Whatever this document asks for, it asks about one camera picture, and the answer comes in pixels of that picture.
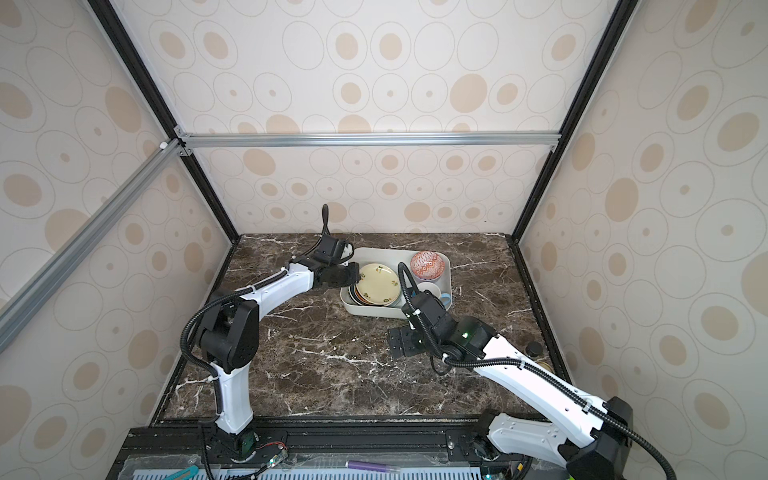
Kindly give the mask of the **silver horizontal rail back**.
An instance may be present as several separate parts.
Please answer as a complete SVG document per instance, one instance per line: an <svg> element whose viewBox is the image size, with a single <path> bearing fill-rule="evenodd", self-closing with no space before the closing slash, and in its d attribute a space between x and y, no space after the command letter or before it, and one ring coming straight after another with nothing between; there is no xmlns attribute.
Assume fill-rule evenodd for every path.
<svg viewBox="0 0 768 480"><path fill-rule="evenodd" d="M557 145L556 131L379 132L303 134L191 134L180 136L192 148L404 147Z"/></svg>

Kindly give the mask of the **green can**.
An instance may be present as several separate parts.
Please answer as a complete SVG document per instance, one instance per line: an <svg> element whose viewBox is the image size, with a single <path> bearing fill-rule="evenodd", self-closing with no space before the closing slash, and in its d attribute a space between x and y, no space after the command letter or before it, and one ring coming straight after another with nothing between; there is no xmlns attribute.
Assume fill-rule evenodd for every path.
<svg viewBox="0 0 768 480"><path fill-rule="evenodd" d="M546 351L544 349L544 346L537 342L537 341L531 341L528 343L525 347L525 353L526 355L533 360L540 368L553 373L554 369L547 359Z"/></svg>

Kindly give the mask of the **black plate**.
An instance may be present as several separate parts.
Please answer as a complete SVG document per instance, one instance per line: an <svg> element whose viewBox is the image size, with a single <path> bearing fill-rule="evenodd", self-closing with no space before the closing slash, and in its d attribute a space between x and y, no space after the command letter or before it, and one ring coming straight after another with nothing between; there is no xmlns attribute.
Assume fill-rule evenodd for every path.
<svg viewBox="0 0 768 480"><path fill-rule="evenodd" d="M357 297L355 296L355 291L354 291L354 287L353 287L353 286L350 286L350 287L348 287L348 288L347 288L347 290L348 290L348 294L349 294L349 296L350 296L350 298L351 298L351 301L352 301L352 302L353 302L355 305L358 305L358 306L360 306L360 305L363 305L362 303L360 303L360 302L359 302L359 300L358 300L358 299L357 299Z"/></svg>

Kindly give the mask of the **black vertical frame post right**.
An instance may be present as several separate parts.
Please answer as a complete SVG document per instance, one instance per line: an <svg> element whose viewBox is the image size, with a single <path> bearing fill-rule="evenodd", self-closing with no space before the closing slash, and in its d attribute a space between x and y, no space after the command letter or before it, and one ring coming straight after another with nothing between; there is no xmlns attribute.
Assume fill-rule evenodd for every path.
<svg viewBox="0 0 768 480"><path fill-rule="evenodd" d="M613 57L638 4L638 0L620 0L616 3L607 26L599 37L599 42L587 65L584 77L576 89L575 95L566 113L563 124L559 130L559 141L554 149L548 154L542 170L537 176L534 187L527 198L515 229L508 237L508 243L511 247L517 246L521 242L525 231L531 223L531 220L554 177L567 147L575 135L587 106L592 100L597 86L608 68L609 62Z"/></svg>

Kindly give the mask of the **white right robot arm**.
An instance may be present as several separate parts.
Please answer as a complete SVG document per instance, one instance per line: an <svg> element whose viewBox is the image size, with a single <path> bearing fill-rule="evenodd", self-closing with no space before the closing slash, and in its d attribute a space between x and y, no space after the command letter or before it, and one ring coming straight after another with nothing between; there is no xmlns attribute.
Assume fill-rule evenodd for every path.
<svg viewBox="0 0 768 480"><path fill-rule="evenodd" d="M497 413L482 435L499 453L522 454L555 464L573 479L621 479L633 446L639 446L668 479L677 474L649 441L635 432L633 410L618 397L604 400L540 367L490 325L445 315L435 324L424 313L388 331L395 358L426 353L454 369L467 369L504 387L543 415L541 421Z"/></svg>

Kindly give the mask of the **blue mug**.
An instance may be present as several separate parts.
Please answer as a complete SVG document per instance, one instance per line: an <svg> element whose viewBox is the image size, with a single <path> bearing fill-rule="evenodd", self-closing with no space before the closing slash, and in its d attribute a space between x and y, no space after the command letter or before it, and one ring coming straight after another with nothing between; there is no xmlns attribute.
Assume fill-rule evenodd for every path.
<svg viewBox="0 0 768 480"><path fill-rule="evenodd" d="M435 296L445 307L449 309L452 304L452 296L450 293L444 292L441 288L433 282L421 282L418 284L418 288L421 291L428 291Z"/></svg>

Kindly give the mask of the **cream yellow plate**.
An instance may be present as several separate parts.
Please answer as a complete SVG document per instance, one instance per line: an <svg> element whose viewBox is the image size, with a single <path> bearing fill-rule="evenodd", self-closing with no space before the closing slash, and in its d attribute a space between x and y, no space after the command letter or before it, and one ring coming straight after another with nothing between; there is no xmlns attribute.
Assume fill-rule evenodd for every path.
<svg viewBox="0 0 768 480"><path fill-rule="evenodd" d="M389 306L401 295L398 275L388 266L380 263L363 265L360 280L354 286L355 295L364 303Z"/></svg>

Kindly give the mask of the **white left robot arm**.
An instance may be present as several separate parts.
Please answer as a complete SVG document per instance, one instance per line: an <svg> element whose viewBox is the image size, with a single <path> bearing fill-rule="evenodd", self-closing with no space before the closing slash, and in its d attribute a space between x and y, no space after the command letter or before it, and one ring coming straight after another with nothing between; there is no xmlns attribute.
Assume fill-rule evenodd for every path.
<svg viewBox="0 0 768 480"><path fill-rule="evenodd" d="M255 284L225 293L196 312L182 330L180 349L214 384L215 425L228 435L253 420L248 372L259 348L260 321L277 307L313 289L342 288L360 280L359 264L290 263Z"/></svg>

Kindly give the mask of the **black vertical frame post left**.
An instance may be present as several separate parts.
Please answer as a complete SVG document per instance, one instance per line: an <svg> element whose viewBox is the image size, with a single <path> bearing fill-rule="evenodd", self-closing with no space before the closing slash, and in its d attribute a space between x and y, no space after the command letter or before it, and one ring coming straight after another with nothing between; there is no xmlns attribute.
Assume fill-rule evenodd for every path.
<svg viewBox="0 0 768 480"><path fill-rule="evenodd" d="M89 0L88 6L93 11L96 20L104 30L109 42L117 52L123 65L132 77L145 102L149 106L153 116L166 136L171 140L178 140L184 148L181 160L187 172L190 174L196 187L202 194L207 206L210 208L219 226L231 244L236 244L240 239L234 223L225 211L222 202L215 193L213 186L205 174L200 162L190 147L181 139L178 122L171 112L163 94L152 77L133 40L130 38L118 11L110 1Z"/></svg>

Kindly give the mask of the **purple bowl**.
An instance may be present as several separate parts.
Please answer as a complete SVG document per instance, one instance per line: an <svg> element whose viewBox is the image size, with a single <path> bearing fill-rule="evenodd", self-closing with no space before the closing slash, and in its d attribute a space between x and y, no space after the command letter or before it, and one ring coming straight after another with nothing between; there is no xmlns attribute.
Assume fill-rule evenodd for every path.
<svg viewBox="0 0 768 480"><path fill-rule="evenodd" d="M434 282L448 269L443 256L434 251L419 251L409 261L410 271L420 281Z"/></svg>

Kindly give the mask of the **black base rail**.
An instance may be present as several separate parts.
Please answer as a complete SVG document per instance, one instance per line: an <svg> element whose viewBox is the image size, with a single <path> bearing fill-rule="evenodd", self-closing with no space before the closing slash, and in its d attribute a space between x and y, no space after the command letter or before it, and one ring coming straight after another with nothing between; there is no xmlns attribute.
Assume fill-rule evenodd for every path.
<svg viewBox="0 0 768 480"><path fill-rule="evenodd" d="M496 467L507 460L560 464L574 479L620 479L634 440L631 423L610 417L587 430L577 446L562 427L494 410L467 418L257 418L239 434L215 424L174 421L129 432L108 473L115 479L131 460L196 454L212 464L262 467L279 450L289 454L441 453L451 462Z"/></svg>

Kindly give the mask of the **purple pen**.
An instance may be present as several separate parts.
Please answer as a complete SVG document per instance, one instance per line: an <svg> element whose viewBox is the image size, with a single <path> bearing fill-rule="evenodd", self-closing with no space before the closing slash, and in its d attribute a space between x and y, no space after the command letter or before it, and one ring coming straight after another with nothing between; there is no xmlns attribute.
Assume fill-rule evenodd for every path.
<svg viewBox="0 0 768 480"><path fill-rule="evenodd" d="M348 460L345 463L345 467L352 470L369 471L377 473L391 473L396 474L401 471L397 466L387 465L382 463L367 462L360 460Z"/></svg>

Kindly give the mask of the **black vertical frame post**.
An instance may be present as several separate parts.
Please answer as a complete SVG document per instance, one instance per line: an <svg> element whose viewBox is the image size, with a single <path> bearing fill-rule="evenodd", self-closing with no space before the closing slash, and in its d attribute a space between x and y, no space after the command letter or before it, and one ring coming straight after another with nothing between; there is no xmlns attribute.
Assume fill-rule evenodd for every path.
<svg viewBox="0 0 768 480"><path fill-rule="evenodd" d="M207 206L210 208L219 226L231 244L236 244L240 239L234 223L225 211L222 202L215 193L213 186L205 174L200 162L190 147L181 139L178 122L171 112L163 94L152 77L133 40L130 38L118 11L110 1L89 0L88 6L93 11L96 20L104 30L109 42L117 52L123 65L132 77L145 102L149 106L153 116L166 136L171 140L178 140L184 148L181 160L187 172L190 174L196 187L202 194Z"/></svg>
<svg viewBox="0 0 768 480"><path fill-rule="evenodd" d="M620 0L616 3L607 26L599 37L599 42L587 65L584 77L576 89L575 95L566 113L563 124L559 130L559 141L554 149L548 154L542 170L537 176L534 187L527 198L515 229L508 237L508 243L511 247L517 246L521 242L525 231L531 223L531 220L554 177L567 147L575 135L587 106L592 100L597 86L608 68L609 62L613 57L638 4L638 0Z"/></svg>

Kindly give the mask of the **white plastic bin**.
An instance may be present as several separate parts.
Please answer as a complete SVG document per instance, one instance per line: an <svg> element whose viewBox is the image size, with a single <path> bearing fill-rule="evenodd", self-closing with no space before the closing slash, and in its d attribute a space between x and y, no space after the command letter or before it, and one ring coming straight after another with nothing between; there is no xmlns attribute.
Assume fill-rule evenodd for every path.
<svg viewBox="0 0 768 480"><path fill-rule="evenodd" d="M360 265L360 268L363 265L366 265L369 263L380 263L390 267L393 271L396 271L396 268L399 262L405 262L406 265L409 266L409 261L411 257L417 252L418 251L415 251L415 250L360 248L355 251L355 254L352 260L357 262ZM439 254L441 254L443 258L446 260L448 269L446 270L442 278L440 278L437 281L434 281L433 283L438 285L442 291L452 294L451 292L452 283L451 283L451 272L450 272L451 262L446 255L444 255L443 253L439 253ZM420 281L417 278L416 280L418 284L421 282L430 282L430 281ZM403 298L402 295L400 295L397 301L395 301L389 306L377 306L377 305L365 305L365 304L358 306L351 301L347 288L348 287L344 287L340 290L340 299L341 299L342 305L344 306L344 308L348 313L351 313L353 315L358 315L358 316L367 316L367 317L398 318L398 319L405 318L403 312L401 311L401 307L405 304L405 299Z"/></svg>

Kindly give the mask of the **silver diagonal rail left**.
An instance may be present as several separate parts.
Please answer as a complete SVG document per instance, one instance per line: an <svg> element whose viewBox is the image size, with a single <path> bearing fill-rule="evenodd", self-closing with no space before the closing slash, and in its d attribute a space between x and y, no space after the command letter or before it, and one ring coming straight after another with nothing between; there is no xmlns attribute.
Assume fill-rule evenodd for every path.
<svg viewBox="0 0 768 480"><path fill-rule="evenodd" d="M169 139L87 219L61 249L17 292L1 311L1 348L7 349L50 297L119 222L166 164L179 156L181 142Z"/></svg>

